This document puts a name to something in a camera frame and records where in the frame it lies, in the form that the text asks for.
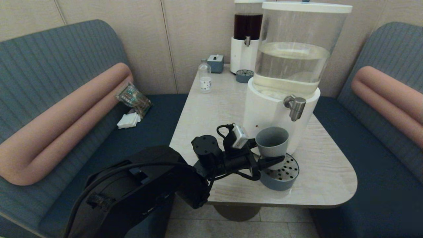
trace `white napkin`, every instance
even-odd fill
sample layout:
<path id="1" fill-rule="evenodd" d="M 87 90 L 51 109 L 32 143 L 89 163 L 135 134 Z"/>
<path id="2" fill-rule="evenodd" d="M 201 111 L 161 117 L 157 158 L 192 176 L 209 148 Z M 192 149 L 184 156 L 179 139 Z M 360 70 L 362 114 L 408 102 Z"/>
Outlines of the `white napkin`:
<path id="1" fill-rule="evenodd" d="M 130 128 L 137 125 L 137 122 L 141 121 L 140 115 L 136 112 L 131 114 L 125 114 L 122 116 L 122 119 L 118 122 L 118 128 Z"/>

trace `metal spigot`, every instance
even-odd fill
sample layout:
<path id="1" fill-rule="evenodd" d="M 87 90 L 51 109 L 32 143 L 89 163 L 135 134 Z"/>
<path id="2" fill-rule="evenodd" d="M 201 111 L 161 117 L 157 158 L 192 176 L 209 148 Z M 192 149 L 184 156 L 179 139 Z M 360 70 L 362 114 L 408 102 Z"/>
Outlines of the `metal spigot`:
<path id="1" fill-rule="evenodd" d="M 251 37 L 246 36 L 246 37 L 245 37 L 245 40 L 244 40 L 244 44 L 245 44 L 247 47 L 249 47 L 249 46 L 250 46 L 250 41 L 251 41 Z"/>
<path id="2" fill-rule="evenodd" d="M 304 110 L 306 100 L 302 97 L 296 97 L 294 95 L 287 96 L 283 100 L 283 104 L 285 107 L 289 108 L 291 112 L 289 113 L 289 117 L 291 117 L 291 121 L 296 121 L 300 119 L 302 115 L 302 111 Z"/>

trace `brown beverage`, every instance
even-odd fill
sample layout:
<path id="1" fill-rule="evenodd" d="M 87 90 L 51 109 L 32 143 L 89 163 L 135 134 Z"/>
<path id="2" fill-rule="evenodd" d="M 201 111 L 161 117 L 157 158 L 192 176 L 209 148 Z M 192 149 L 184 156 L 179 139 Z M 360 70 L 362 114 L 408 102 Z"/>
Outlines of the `brown beverage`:
<path id="1" fill-rule="evenodd" d="M 245 40 L 245 37 L 249 36 L 251 40 L 258 40 L 262 19 L 263 14 L 235 14 L 233 37 L 237 40 Z"/>

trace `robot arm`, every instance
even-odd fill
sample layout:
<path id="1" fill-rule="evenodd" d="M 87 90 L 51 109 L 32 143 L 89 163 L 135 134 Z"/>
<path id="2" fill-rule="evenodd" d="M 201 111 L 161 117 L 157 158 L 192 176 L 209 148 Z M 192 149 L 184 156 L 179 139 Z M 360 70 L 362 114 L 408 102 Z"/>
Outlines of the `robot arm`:
<path id="1" fill-rule="evenodd" d="M 124 237 L 168 196 L 177 193 L 192 208 L 203 206 L 215 180 L 238 174 L 259 180 L 259 170 L 284 160 L 284 156 L 255 161 L 247 139 L 237 125 L 223 125 L 222 151 L 215 137 L 196 137 L 192 142 L 199 161 L 188 165 L 168 146 L 150 147 L 89 177 L 75 202 L 64 237 Z M 251 175 L 239 172 L 250 169 Z"/>

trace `small glass bottle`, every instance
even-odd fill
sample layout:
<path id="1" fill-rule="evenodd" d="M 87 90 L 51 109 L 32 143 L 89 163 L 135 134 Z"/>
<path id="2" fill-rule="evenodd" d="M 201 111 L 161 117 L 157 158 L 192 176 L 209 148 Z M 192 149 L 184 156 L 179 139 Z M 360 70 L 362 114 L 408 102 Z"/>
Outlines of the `small glass bottle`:
<path id="1" fill-rule="evenodd" d="M 212 90 L 212 68 L 206 59 L 201 60 L 201 64 L 198 67 L 198 77 L 200 78 L 200 91 L 209 93 Z"/>

